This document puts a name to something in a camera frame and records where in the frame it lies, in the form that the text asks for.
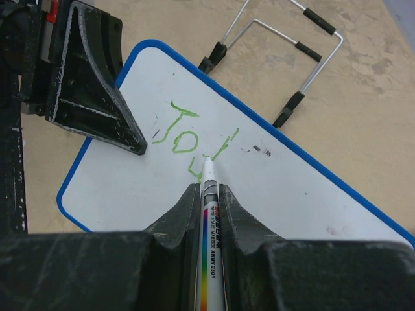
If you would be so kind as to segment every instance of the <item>green handwriting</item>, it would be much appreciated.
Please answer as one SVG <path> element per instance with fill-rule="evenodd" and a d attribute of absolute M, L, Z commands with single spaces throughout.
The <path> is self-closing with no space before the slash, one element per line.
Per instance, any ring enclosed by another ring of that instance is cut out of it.
<path fill-rule="evenodd" d="M 219 150 L 217 151 L 217 153 L 212 157 L 212 161 L 216 160 L 216 158 L 218 158 L 218 156 L 225 151 L 225 149 L 227 149 L 227 147 L 229 147 L 229 141 L 233 141 L 236 137 L 236 135 L 238 135 L 239 133 L 239 128 L 237 128 L 235 130 L 235 133 L 233 133 L 232 137 L 228 136 L 225 140 L 225 142 L 222 144 L 222 146 L 219 148 Z M 203 174 L 203 165 L 202 165 L 202 169 L 200 170 L 200 172 L 197 174 L 193 171 L 192 166 L 193 163 L 195 162 L 196 157 L 192 158 L 192 161 L 190 162 L 189 167 L 187 168 L 187 171 L 192 174 L 194 177 L 197 178 L 197 182 L 200 183 L 202 181 L 202 174 Z"/>
<path fill-rule="evenodd" d="M 162 139 L 158 140 L 158 141 L 153 141 L 152 144 L 160 144 L 160 143 L 164 142 L 167 139 L 167 137 L 169 136 L 169 133 L 170 133 L 171 129 L 176 124 L 179 123 L 179 121 L 183 118 L 183 116 L 187 115 L 189 117 L 194 117 L 194 118 L 199 118 L 199 116 L 200 116 L 197 113 L 194 113 L 192 111 L 189 111 L 189 110 L 186 110 L 186 109 L 183 109 L 183 108 L 180 108 L 180 107 L 176 106 L 173 101 L 170 103 L 170 106 L 172 106 L 174 109 L 180 111 L 180 116 L 176 120 L 174 120 L 174 122 L 167 128 L 167 131 L 164 134 L 164 137 Z"/>
<path fill-rule="evenodd" d="M 186 134 L 192 135 L 195 138 L 195 145 L 190 149 L 177 150 L 180 139 L 182 139 L 182 137 Z M 184 131 L 184 132 L 180 133 L 180 135 L 174 139 L 173 143 L 174 143 L 174 146 L 173 146 L 173 153 L 174 154 L 183 154 L 185 152 L 192 152 L 192 151 L 195 151 L 195 149 L 199 145 L 199 137 L 196 135 L 195 132 Z"/>

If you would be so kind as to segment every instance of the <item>black bracket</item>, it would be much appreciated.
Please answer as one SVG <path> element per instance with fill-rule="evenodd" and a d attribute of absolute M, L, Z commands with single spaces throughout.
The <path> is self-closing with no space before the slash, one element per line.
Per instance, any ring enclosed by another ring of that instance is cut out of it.
<path fill-rule="evenodd" d="M 224 268 L 227 310 L 414 310 L 412 248 L 284 240 L 228 186 L 219 197 L 216 264 Z M 2 311 L 194 310 L 199 232 L 200 186 L 192 184 L 142 232 L 0 239 Z"/>
<path fill-rule="evenodd" d="M 72 3 L 45 118 L 66 130 L 144 154 L 145 138 L 114 83 L 123 66 L 121 28 L 121 20 Z"/>
<path fill-rule="evenodd" d="M 278 118 L 273 123 L 273 126 L 276 128 L 282 127 L 288 118 L 294 113 L 294 109 L 304 97 L 305 95 L 300 91 L 297 91 L 293 96 L 291 96 L 290 100 L 285 104 L 284 108 L 279 113 Z"/>
<path fill-rule="evenodd" d="M 0 58 L 21 75 L 22 112 L 144 154 L 147 142 L 115 85 L 123 24 L 74 0 L 0 1 Z"/>
<path fill-rule="evenodd" d="M 223 57 L 225 57 L 227 50 L 228 48 L 225 44 L 217 42 L 209 58 L 206 56 L 203 57 L 203 60 L 198 68 L 208 75 L 213 70 L 213 68 L 215 68 L 216 65 L 223 59 Z"/>

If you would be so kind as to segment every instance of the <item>black plastic clamp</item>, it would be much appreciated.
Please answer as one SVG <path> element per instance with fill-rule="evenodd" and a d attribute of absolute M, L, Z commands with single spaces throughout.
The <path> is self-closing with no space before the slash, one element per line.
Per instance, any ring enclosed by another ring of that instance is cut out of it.
<path fill-rule="evenodd" d="M 298 106 L 298 104 L 303 100 L 305 95 L 300 91 L 296 92 L 293 96 L 291 96 L 290 100 L 286 103 L 284 108 L 278 115 L 278 118 L 273 123 L 275 128 L 280 128 L 283 124 L 288 120 L 288 118 L 294 113 L 294 109 Z"/>
<path fill-rule="evenodd" d="M 208 75 L 213 70 L 213 68 L 215 68 L 216 65 L 223 59 L 223 57 L 225 57 L 227 50 L 228 48 L 225 44 L 217 42 L 209 58 L 203 57 L 203 60 L 198 68 Z"/>

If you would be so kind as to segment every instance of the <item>white board surface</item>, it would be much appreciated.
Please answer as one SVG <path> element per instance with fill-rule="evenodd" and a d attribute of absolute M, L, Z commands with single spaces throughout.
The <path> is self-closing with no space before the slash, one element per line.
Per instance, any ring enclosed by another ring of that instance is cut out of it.
<path fill-rule="evenodd" d="M 220 183 L 288 239 L 414 238 L 273 128 L 156 40 L 139 43 L 117 81 L 148 147 L 135 155 L 86 139 L 58 194 L 86 231 L 143 230 L 167 212 L 215 156 Z"/>

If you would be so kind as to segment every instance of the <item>red part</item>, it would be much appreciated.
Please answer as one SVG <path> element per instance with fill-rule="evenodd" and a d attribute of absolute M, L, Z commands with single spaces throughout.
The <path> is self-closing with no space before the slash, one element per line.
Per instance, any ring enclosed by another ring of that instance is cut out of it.
<path fill-rule="evenodd" d="M 46 14 L 46 20 L 52 24 L 55 24 L 58 19 L 59 2 L 60 0 L 51 0 L 51 8 Z"/>

